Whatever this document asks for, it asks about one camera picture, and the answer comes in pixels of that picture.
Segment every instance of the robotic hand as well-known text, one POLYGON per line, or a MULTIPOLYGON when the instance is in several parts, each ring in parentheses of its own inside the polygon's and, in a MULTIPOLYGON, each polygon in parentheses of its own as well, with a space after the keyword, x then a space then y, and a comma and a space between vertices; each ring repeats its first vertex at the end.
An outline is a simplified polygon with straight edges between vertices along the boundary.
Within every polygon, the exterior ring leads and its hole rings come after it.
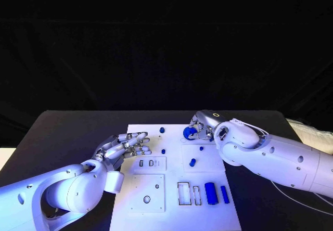
POLYGON ((185 137, 215 140, 228 164, 244 165, 279 184, 333 198, 333 156, 306 144, 269 134, 237 119, 227 121, 210 110, 197 112, 185 137))
POLYGON ((63 167, 0 188, 0 230, 57 231, 97 206, 103 191, 119 193, 125 158, 149 155, 148 132, 112 136, 97 147, 91 160, 63 167), (45 215, 41 204, 57 208, 45 215))

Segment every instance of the blue object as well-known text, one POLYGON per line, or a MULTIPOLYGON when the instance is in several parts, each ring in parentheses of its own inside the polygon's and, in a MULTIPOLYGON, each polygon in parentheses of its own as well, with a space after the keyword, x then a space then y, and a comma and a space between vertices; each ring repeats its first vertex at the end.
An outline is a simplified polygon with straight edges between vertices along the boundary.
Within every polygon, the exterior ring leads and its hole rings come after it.
POLYGON ((224 202, 225 202, 225 204, 228 204, 230 203, 230 198, 228 198, 225 186, 221 186, 221 190, 223 190, 223 195, 224 195, 224 202))
POLYGON ((185 128, 184 136, 189 141, 195 140, 195 139, 189 139, 189 135, 195 134, 197 132, 198 130, 195 128, 189 128, 189 127, 185 128))
POLYGON ((197 159, 192 159, 189 165, 194 167, 195 164, 197 164, 197 159))
POLYGON ((212 182, 205 184, 207 189, 207 201, 210 205, 215 205, 220 203, 217 190, 215 190, 215 184, 212 182))

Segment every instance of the round hole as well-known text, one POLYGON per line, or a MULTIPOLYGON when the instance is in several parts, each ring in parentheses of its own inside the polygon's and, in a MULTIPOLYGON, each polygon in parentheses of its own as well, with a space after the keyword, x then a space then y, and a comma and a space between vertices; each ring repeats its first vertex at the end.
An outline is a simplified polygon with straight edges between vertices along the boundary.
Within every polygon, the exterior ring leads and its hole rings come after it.
POLYGON ((303 156, 299 157, 298 161, 302 163, 305 160, 303 156))
POLYGON ((145 197, 145 203, 148 204, 149 202, 151 202, 151 197, 146 196, 146 197, 145 197))

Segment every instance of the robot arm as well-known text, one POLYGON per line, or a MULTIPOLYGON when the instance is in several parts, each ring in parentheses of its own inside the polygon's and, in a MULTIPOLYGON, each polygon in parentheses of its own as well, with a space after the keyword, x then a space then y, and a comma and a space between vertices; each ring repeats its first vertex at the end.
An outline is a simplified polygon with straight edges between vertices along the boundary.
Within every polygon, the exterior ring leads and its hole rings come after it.
POLYGON ((97 148, 91 160, 63 167, 0 188, 0 230, 57 231, 78 220, 97 206, 103 191, 119 193, 125 158, 152 154, 143 143, 148 132, 112 136, 97 148), (45 201, 63 216, 47 217, 45 201))
POLYGON ((228 164, 244 165, 279 184, 333 198, 333 156, 328 153, 237 119, 227 121, 208 110, 197 112, 185 135, 188 139, 214 139, 228 164))

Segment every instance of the oval hole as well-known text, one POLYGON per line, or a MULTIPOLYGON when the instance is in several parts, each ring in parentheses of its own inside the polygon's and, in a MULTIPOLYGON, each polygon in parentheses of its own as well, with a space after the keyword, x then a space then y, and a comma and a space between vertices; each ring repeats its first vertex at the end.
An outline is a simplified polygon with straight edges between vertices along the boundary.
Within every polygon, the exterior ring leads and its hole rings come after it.
POLYGON ((19 199, 19 203, 21 204, 25 204, 25 200, 27 200, 27 193, 21 193, 19 196, 18 196, 18 199, 19 199))
POLYGON ((305 160, 303 156, 299 157, 298 161, 302 163, 305 160))
POLYGON ((145 197, 145 203, 148 204, 149 202, 151 202, 151 197, 146 196, 146 197, 145 197))

